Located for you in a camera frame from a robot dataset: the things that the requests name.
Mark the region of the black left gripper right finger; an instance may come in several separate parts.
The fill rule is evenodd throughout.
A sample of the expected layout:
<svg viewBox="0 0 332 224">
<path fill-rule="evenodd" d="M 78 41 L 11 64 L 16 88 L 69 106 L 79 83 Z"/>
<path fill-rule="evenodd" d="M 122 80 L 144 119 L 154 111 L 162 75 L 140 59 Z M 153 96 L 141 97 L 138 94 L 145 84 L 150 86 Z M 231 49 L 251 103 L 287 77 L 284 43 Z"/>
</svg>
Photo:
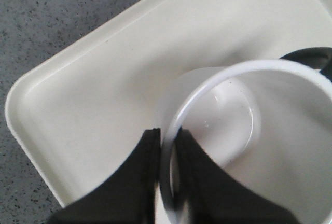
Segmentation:
<svg viewBox="0 0 332 224">
<path fill-rule="evenodd" d="M 298 223 L 287 209 L 249 190 L 221 169 L 186 129 L 175 140 L 177 217 L 188 223 Z"/>
</svg>

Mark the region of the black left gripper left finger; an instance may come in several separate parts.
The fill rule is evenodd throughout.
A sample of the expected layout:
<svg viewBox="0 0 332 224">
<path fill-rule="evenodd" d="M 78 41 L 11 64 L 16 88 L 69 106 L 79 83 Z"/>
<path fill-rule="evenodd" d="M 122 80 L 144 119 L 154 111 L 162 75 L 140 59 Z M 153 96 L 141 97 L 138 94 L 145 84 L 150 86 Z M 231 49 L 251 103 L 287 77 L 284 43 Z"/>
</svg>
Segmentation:
<svg viewBox="0 0 332 224">
<path fill-rule="evenodd" d="M 124 163 L 100 186 L 48 223 L 155 223 L 160 129 L 145 130 Z"/>
</svg>

